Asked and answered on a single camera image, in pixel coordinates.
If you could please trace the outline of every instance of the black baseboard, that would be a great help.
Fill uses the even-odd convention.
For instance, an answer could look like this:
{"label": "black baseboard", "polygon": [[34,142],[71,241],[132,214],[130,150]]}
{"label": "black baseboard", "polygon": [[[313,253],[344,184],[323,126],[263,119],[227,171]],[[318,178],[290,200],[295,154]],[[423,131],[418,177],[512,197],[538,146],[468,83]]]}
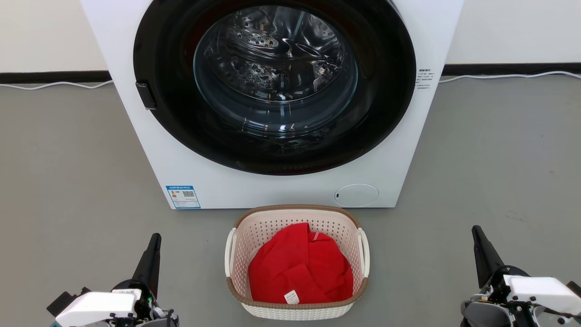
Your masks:
{"label": "black baseboard", "polygon": [[[479,63],[467,65],[446,65],[443,76],[460,75],[532,75],[563,70],[581,74],[581,62],[565,63]],[[102,83],[111,80],[106,70],[86,72],[39,72],[39,73],[0,73],[0,84],[32,84],[68,81],[72,83]]]}

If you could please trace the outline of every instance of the washing machine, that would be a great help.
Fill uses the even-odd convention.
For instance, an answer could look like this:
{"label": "washing machine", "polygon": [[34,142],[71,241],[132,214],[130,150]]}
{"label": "washing machine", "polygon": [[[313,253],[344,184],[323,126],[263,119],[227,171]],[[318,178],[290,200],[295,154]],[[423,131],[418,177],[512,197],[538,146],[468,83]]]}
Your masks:
{"label": "washing machine", "polygon": [[81,3],[170,207],[358,208],[396,205],[463,0]]}

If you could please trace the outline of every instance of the washing machine door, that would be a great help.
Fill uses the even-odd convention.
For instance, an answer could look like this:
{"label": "washing machine door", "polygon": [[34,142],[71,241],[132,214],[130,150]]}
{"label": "washing machine door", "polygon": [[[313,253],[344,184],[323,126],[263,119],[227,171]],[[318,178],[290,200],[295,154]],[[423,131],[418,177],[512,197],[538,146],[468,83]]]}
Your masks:
{"label": "washing machine door", "polygon": [[385,0],[153,0],[134,68],[177,140],[268,175],[362,156],[399,123],[415,84],[410,36]]}

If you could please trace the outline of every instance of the blue and white sticker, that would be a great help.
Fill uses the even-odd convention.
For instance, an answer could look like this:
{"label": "blue and white sticker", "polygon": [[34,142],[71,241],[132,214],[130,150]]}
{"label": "blue and white sticker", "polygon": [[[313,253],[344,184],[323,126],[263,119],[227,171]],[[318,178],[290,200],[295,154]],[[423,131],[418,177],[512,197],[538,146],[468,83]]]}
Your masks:
{"label": "blue and white sticker", "polygon": [[200,209],[193,186],[166,186],[176,209]]}

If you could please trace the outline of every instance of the gray floor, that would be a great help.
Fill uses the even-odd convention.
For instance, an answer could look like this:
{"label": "gray floor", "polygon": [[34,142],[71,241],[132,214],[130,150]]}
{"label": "gray floor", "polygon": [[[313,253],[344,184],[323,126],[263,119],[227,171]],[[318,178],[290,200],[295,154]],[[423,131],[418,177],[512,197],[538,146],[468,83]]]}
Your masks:
{"label": "gray floor", "polygon": [[257,319],[230,295],[228,231],[244,210],[172,211],[113,86],[0,88],[0,317],[129,278],[163,236],[161,305],[183,326],[457,326],[477,291],[470,228],[506,263],[581,282],[581,81],[442,84],[400,201],[354,210],[371,243],[368,290],[340,319]]}

